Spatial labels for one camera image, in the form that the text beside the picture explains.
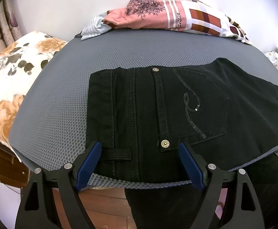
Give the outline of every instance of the jeans seam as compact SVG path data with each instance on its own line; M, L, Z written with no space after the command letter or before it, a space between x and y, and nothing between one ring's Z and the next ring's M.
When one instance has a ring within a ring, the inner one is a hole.
M112 75L113 75L113 70L110 72L110 98L111 98L111 119L112 119L112 145L111 148L114 148L114 110L113 110L113 96L112 96ZM112 162L112 175L114 178L116 178L116 173L115 173L115 162Z
M112 151L127 151L127 149L110 149L110 151L112 152Z
M108 159L108 158L116 158L116 157L125 157L125 156L111 156L111 157L104 157L104 158L103 158L103 160L104 160L104 159Z
M166 115L165 115L165 111L164 111L162 82L161 82L160 76L158 76L158 80L159 80L160 94L161 94L162 115L163 115L163 118L164 118L164 129L166 131L166 137L168 137L168 131L167 131L167 128L166 128Z
M134 68L134 76L133 76L133 109L134 109L134 135L135 135L135 166L136 166L136 176L138 182L140 182L139 178L139 170L138 170L138 139L137 139L137 118L136 118L136 97L135 97L135 74L136 69Z
M128 94L128 121L129 121L129 148L132 148L131 140L132 136L130 133L130 101L129 101L129 71L127 72L127 94ZM132 167L131 167L131 161L129 162L129 178L132 178Z

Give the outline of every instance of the wooden floor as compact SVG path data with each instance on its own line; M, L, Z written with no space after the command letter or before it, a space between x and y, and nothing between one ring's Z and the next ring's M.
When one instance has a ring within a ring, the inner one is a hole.
M62 227L70 229L59 192L53 194ZM79 197L96 229L136 229L123 188L87 189Z

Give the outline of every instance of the curtain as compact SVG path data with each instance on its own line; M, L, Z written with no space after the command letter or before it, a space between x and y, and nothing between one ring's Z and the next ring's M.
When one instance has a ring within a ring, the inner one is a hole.
M0 53L21 37L11 0L2 0L0 3Z

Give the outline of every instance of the floral cushion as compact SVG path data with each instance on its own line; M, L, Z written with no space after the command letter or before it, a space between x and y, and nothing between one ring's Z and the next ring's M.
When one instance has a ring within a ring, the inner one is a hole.
M42 69L66 43L34 31L0 53L0 142L11 150L9 133L24 96Z

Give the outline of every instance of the metal rivet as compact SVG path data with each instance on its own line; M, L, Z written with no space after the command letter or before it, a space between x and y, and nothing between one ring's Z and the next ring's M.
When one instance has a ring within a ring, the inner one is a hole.
M239 169L239 173L242 174L242 175L245 175L246 171L244 169Z
M71 163L67 163L64 165L64 168L65 169L70 169L72 167L72 164Z
M162 146L163 148L167 148L167 147L169 147L169 145L170 145L170 142L167 141L166 139L164 139L163 141L161 141L161 146Z
M35 174L38 174L38 173L40 173L41 171L42 171L41 168L36 168L36 169L34 170L34 173L35 173Z
M216 165L215 164L208 164L208 168L209 169L216 169Z

